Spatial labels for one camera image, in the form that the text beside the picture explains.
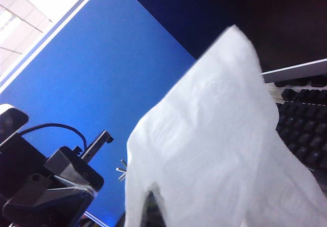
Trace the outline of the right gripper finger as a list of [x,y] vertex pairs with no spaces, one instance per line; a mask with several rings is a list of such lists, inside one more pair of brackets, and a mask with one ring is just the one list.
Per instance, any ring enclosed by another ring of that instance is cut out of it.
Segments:
[[166,226],[162,216],[158,200],[161,195],[158,185],[152,185],[143,207],[143,226],[148,227],[163,227]]

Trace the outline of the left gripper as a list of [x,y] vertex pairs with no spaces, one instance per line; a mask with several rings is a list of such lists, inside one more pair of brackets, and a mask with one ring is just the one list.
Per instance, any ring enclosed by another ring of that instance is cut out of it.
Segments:
[[60,147],[43,166],[54,178],[32,175],[4,204],[2,215],[17,226],[77,226],[102,188],[103,177],[88,163],[113,137],[106,130],[78,156]]

